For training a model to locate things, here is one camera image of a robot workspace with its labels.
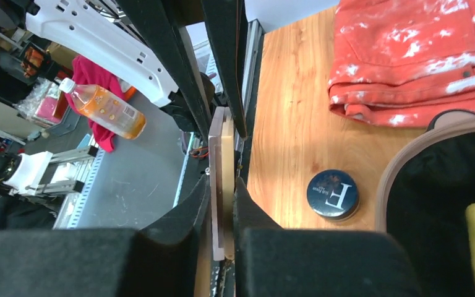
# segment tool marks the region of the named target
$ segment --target orange bottle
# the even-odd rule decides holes
[[[77,85],[66,78],[59,89],[72,97],[80,114],[121,137],[135,139],[147,125],[144,114],[99,85]]]

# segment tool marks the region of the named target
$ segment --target pink cloth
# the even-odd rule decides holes
[[[74,80],[78,85],[100,85],[117,95],[119,98],[125,98],[121,86],[119,85],[118,78],[112,73],[106,71],[104,68],[83,56],[75,57],[72,66],[74,67],[74,76],[72,80]],[[68,94],[65,94],[65,96],[70,107],[72,107],[76,113],[79,113],[75,108],[72,98]],[[92,129],[97,144],[103,150],[109,153],[113,152],[113,139],[115,134],[91,119],[88,120],[88,125]]]
[[[52,98],[50,96],[45,97],[41,105],[37,109],[35,113],[36,116],[39,118],[46,119],[54,124],[59,124],[61,119],[58,119],[54,116],[54,110],[56,109],[57,99]]]

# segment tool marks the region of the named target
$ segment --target scratch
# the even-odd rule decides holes
[[[150,192],[150,194],[147,196],[147,198],[150,197],[154,193],[155,189],[157,189],[158,186],[159,186],[159,183],[156,184],[156,186],[154,187],[154,190],[152,190],[152,192]]]
[[[118,227],[126,226],[126,224],[128,224],[128,220],[126,220],[126,222],[124,222],[124,224],[122,224],[122,225],[118,224]]]

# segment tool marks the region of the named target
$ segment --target white plastic part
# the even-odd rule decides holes
[[[157,107],[170,103],[178,85],[152,50],[121,30],[83,0],[35,0],[37,15],[26,28],[55,41],[133,85]]]
[[[70,93],[75,89],[75,86],[77,86],[77,84],[67,77],[59,84],[59,89],[65,93]]]
[[[43,177],[53,153],[41,152],[34,155],[20,154],[21,163],[14,175],[3,183],[13,187],[11,194],[35,196],[35,191]]]
[[[72,163],[65,163],[60,164],[56,171],[54,172],[54,176],[50,180],[50,183],[56,183],[58,181],[69,181],[75,178],[77,174],[77,166]]]

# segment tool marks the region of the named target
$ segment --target red cloth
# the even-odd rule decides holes
[[[330,109],[378,126],[425,127],[475,111],[475,0],[341,0]]]
[[[118,77],[112,73],[106,71],[104,68],[98,66],[94,62],[88,60],[83,56],[77,56],[72,61],[74,67],[74,76],[72,80],[79,85],[100,85],[103,88],[108,89],[110,92],[117,95],[119,98],[125,99],[125,96],[119,85]],[[72,98],[65,94],[66,100],[70,107],[76,112],[74,102]],[[114,151],[113,139],[115,133],[111,132],[107,128],[97,124],[91,119],[88,120],[88,125],[92,129],[93,136],[97,144],[105,151],[111,153]]]

